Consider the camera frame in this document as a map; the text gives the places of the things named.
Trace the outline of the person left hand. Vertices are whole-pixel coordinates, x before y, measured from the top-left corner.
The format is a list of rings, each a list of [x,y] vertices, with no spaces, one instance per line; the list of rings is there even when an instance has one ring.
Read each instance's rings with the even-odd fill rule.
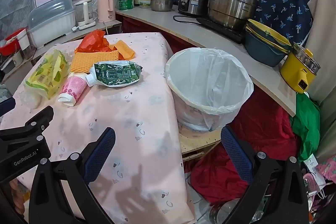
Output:
[[[9,186],[11,188],[11,195],[13,198],[15,210],[18,214],[23,215],[25,212],[23,194],[19,191],[18,188],[18,180],[15,178],[9,182]]]

